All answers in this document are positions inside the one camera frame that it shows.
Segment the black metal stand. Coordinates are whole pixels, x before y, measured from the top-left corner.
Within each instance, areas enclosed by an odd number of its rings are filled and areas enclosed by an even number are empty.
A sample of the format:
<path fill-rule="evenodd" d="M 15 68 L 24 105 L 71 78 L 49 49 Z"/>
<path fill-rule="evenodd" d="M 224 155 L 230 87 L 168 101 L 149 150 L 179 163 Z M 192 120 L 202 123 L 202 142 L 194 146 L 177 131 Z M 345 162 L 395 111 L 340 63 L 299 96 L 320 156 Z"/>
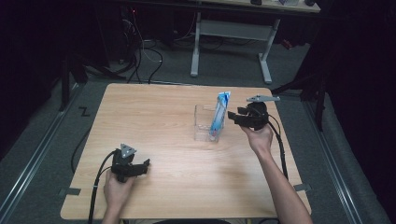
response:
<path fill-rule="evenodd" d="M 80 54 L 73 53 L 66 55 L 62 61 L 62 98 L 59 111 L 64 112 L 71 103 L 70 77 L 73 77 L 77 84 L 85 84 L 88 81 L 88 76 L 84 68 L 85 65 L 92 67 L 105 77 L 114 79 L 124 79 L 120 74 L 129 70 L 128 67 L 123 67 L 120 70 L 111 71 Z"/>
<path fill-rule="evenodd" d="M 301 90 L 300 99 L 302 101 L 315 100 L 314 122 L 318 129 L 322 131 L 322 116 L 325 109 L 324 101 L 328 75 L 328 72 L 316 72 L 308 76 L 297 77 L 292 82 L 271 90 L 271 93 L 279 95 L 281 92 L 291 89 Z"/>

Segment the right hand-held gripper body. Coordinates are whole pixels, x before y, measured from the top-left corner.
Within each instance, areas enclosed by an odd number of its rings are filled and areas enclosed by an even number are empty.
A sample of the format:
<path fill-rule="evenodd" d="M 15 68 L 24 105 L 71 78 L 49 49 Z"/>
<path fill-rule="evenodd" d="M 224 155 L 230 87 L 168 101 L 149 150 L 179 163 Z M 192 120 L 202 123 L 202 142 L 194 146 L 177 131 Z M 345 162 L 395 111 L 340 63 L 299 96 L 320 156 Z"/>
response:
<path fill-rule="evenodd" d="M 266 102 L 279 101 L 279 97 L 256 95 L 247 98 L 247 116 L 250 118 L 250 128 L 258 131 L 263 128 L 264 125 L 269 123 L 269 114 L 267 111 Z"/>

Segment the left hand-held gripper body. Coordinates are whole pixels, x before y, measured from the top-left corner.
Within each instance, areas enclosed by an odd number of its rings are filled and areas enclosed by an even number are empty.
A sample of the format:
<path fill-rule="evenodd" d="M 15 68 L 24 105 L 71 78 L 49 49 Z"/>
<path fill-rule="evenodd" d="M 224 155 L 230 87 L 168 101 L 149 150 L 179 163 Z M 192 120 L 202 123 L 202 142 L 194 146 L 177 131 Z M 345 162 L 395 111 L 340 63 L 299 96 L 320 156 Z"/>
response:
<path fill-rule="evenodd" d="M 137 176 L 137 172 L 132 164 L 136 150 L 125 144 L 114 151 L 111 172 L 117 176 L 117 180 L 125 183 L 128 177 Z"/>

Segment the metal floor rail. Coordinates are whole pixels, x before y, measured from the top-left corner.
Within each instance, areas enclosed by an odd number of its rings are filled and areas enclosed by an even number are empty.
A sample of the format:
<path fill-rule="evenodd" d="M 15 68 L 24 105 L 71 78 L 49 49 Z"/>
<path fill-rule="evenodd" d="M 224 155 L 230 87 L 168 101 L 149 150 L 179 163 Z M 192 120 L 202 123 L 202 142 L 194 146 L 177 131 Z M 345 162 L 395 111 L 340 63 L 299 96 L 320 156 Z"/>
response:
<path fill-rule="evenodd" d="M 362 224 L 361 215 L 352 198 L 349 187 L 347 186 L 347 183 L 343 178 L 340 169 L 335 161 L 330 145 L 324 135 L 324 132 L 321 131 L 318 125 L 316 124 L 315 112 L 312 104 L 303 102 L 303 107 L 305 113 L 309 117 L 311 126 L 313 127 L 314 132 L 319 140 L 320 148 L 323 154 L 323 159 L 327 166 L 328 173 L 332 179 L 332 183 L 334 185 L 340 203 L 344 208 L 349 224 Z"/>
<path fill-rule="evenodd" d="M 61 223 L 61 209 L 73 176 L 73 163 L 91 119 L 80 101 L 85 86 L 74 84 L 64 112 L 61 87 L 34 113 L 0 161 L 0 224 Z"/>

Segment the clear plastic container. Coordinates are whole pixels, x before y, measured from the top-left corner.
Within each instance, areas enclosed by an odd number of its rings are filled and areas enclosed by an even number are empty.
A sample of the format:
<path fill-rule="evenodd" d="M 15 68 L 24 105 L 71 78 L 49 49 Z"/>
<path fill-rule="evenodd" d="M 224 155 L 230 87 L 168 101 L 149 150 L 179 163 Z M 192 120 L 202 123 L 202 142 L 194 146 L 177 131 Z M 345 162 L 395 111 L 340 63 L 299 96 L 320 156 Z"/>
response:
<path fill-rule="evenodd" d="M 194 140 L 218 142 L 224 127 L 224 117 L 217 115 L 214 105 L 196 105 L 194 108 Z"/>

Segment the person's right hand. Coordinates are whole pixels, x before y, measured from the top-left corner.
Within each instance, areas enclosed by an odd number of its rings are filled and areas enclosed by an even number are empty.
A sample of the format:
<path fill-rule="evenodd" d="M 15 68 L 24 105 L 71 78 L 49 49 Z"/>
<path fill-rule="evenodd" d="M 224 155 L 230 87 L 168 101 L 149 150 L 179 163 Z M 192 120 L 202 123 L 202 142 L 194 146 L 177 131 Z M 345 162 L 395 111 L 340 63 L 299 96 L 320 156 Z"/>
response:
<path fill-rule="evenodd" d="M 273 132 L 268 125 L 258 131 L 247 127 L 242 127 L 241 130 L 247 135 L 251 149 L 259 158 L 265 158 L 271 154 Z"/>

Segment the blue white toothpaste tube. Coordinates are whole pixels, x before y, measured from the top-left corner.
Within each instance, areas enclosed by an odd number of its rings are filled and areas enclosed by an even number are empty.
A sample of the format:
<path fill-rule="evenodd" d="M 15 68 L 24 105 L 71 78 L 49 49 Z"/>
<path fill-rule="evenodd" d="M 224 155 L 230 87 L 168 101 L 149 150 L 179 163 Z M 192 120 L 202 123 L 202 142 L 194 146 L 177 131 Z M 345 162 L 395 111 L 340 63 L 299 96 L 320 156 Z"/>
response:
<path fill-rule="evenodd" d="M 212 119 L 211 127 L 209 129 L 209 139 L 215 141 L 219 138 L 220 132 L 223 128 L 223 121 L 227 111 L 228 103 L 231 93 L 229 91 L 220 92 L 217 98 L 217 104 Z"/>

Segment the person's left hand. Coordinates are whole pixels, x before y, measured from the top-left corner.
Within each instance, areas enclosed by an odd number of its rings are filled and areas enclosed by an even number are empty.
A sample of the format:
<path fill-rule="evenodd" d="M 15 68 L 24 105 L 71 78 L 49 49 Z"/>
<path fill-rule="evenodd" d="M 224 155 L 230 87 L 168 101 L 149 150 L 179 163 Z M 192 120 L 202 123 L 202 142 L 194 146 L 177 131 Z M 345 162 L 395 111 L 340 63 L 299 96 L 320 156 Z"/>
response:
<path fill-rule="evenodd" d="M 122 210 L 132 191 L 134 181 L 134 177 L 129 177 L 126 182 L 123 183 L 120 182 L 117 176 L 111 171 L 106 172 L 104 194 L 108 211 L 119 213 Z"/>

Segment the desk with white legs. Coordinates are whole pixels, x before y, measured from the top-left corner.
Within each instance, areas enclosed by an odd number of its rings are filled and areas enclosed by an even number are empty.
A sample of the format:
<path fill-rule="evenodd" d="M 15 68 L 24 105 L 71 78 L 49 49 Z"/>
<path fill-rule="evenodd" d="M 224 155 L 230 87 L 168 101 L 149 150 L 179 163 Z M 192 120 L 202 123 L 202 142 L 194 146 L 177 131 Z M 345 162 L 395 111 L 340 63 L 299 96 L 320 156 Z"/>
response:
<path fill-rule="evenodd" d="M 279 13 L 319 14 L 320 7 L 315 0 L 197 0 L 197 6 L 216 5 L 219 7 L 237 7 L 238 9 L 258 9 Z M 196 13 L 194 49 L 191 58 L 191 76 L 199 74 L 200 38 L 202 35 L 230 37 L 246 40 L 264 41 L 263 52 L 258 54 L 263 80 L 266 84 L 272 83 L 268 68 L 267 57 L 273 45 L 280 17 L 276 16 L 271 25 L 247 23 L 241 21 L 219 21 L 202 19 L 201 13 Z"/>

